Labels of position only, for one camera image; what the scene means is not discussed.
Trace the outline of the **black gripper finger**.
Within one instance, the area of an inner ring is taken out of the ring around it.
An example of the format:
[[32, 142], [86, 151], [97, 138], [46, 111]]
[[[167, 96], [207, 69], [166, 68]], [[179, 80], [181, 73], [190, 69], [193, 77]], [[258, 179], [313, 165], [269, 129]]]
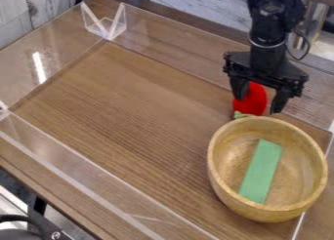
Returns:
[[242, 100], [250, 90], [250, 81], [238, 76], [230, 78], [232, 89], [237, 100]]
[[273, 99], [272, 102], [272, 106], [270, 106], [270, 113], [281, 113], [288, 102], [289, 99], [292, 97], [292, 92], [289, 89], [282, 88], [281, 90], [277, 91], [276, 97]]

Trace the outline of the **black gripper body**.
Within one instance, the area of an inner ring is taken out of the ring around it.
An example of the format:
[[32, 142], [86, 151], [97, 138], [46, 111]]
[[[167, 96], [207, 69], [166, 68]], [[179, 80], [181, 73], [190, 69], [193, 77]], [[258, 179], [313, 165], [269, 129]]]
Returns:
[[277, 91], [286, 88], [292, 92], [292, 98], [302, 95], [309, 75], [288, 59], [277, 67], [268, 69], [252, 66], [250, 52], [228, 52], [224, 59], [224, 71], [229, 78], [238, 76]]

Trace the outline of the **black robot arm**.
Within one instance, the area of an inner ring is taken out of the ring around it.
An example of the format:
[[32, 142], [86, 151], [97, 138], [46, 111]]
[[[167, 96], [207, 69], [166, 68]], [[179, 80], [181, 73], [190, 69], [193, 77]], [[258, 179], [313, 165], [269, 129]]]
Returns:
[[289, 99], [304, 93], [309, 75], [288, 58], [289, 35], [306, 15], [305, 0], [248, 0], [252, 27], [250, 51], [226, 52], [224, 71], [230, 78], [234, 98], [244, 100], [252, 82], [277, 91], [270, 113], [281, 113]]

